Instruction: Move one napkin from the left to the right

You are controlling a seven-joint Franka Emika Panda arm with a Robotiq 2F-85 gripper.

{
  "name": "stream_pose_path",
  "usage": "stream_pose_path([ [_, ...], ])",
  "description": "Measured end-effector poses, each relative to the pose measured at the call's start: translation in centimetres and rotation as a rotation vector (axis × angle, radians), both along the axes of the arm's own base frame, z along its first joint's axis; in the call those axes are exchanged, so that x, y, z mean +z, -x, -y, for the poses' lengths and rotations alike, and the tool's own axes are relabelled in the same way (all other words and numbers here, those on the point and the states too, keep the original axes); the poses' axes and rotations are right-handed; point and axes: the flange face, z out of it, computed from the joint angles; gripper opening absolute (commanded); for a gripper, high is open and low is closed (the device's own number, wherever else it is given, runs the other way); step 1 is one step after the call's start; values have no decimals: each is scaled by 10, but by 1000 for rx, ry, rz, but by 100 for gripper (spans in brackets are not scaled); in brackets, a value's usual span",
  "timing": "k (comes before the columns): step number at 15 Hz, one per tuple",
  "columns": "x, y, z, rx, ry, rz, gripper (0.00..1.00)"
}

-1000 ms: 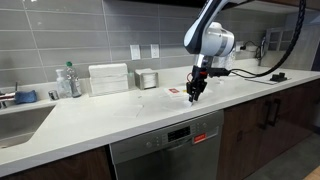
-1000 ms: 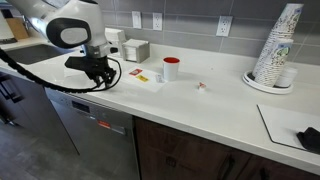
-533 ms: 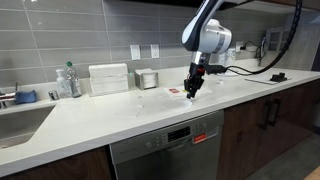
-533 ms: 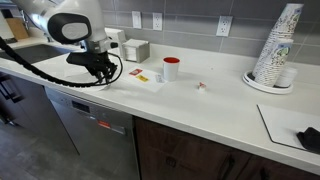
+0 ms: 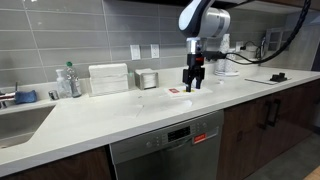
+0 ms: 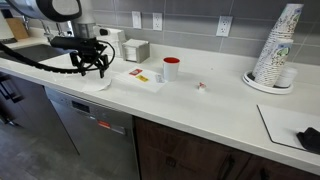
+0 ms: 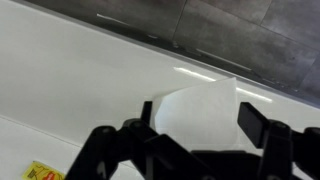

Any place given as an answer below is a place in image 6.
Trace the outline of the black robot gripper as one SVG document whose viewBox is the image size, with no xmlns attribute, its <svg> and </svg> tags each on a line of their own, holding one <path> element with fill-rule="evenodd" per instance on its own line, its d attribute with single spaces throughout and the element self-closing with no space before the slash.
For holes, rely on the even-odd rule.
<svg viewBox="0 0 320 180">
<path fill-rule="evenodd" d="M 81 73 L 86 75 L 84 64 L 97 64 L 99 75 L 104 77 L 105 71 L 109 68 L 108 56 L 103 54 L 107 48 L 101 44 L 96 38 L 84 39 L 77 37 L 54 37 L 50 45 L 55 48 L 70 50 L 71 63 Z"/>
</svg>

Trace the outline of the robot arm with white link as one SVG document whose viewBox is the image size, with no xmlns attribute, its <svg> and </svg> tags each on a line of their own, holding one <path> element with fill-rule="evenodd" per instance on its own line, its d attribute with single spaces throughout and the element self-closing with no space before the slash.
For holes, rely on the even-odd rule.
<svg viewBox="0 0 320 180">
<path fill-rule="evenodd" d="M 95 37 L 92 0 L 4 0 L 18 13 L 33 19 L 62 23 L 70 21 L 74 36 Z"/>
</svg>

